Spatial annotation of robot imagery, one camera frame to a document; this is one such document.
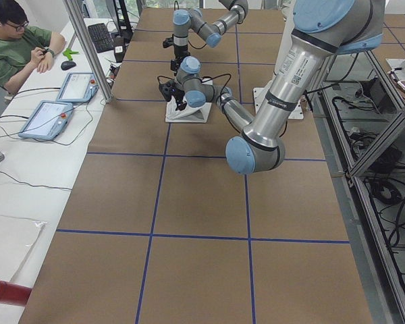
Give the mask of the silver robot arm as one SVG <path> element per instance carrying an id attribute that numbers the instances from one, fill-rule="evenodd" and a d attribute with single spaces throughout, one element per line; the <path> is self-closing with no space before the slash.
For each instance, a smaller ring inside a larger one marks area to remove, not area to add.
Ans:
<path id="1" fill-rule="evenodd" d="M 170 68 L 177 74 L 180 64 L 190 56 L 188 50 L 189 30 L 192 30 L 204 40 L 209 47 L 216 47 L 221 37 L 236 24 L 241 24 L 248 14 L 248 2 L 243 0 L 220 1 L 229 11 L 213 23 L 203 19 L 199 9 L 179 9 L 173 11 L 172 36 L 163 41 L 163 48 L 173 46 L 175 58 L 171 60 Z"/>
<path id="2" fill-rule="evenodd" d="M 215 103 L 238 135 L 225 148 L 228 165 L 250 174 L 278 167 L 284 160 L 281 130 L 316 71 L 331 55 L 360 53 L 377 48 L 383 38 L 383 1 L 297 1 L 292 10 L 292 44 L 256 114 L 249 113 L 226 86 L 205 84 L 200 62 L 188 52 L 188 33 L 216 46 L 225 32 L 244 21 L 246 1 L 225 1 L 228 12 L 212 24 L 197 9 L 173 13 L 173 34 L 163 42 L 173 47 L 172 80 L 159 85 L 166 101 L 178 109 Z"/>

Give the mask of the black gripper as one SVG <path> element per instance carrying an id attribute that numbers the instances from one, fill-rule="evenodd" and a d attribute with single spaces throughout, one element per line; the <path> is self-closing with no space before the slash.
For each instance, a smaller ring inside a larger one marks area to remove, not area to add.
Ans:
<path id="1" fill-rule="evenodd" d="M 175 58 L 170 61 L 170 68 L 176 76 L 184 58 L 190 56 L 190 52 L 188 51 L 188 37 L 171 36 L 166 38 L 163 41 L 163 48 L 166 49 L 171 46 L 173 46 Z"/>
<path id="2" fill-rule="evenodd" d="M 187 102 L 184 100 L 185 92 L 178 88 L 178 84 L 174 80 L 160 83 L 159 91 L 167 102 L 170 102 L 172 98 L 175 99 L 176 111 L 183 111 L 187 107 Z"/>

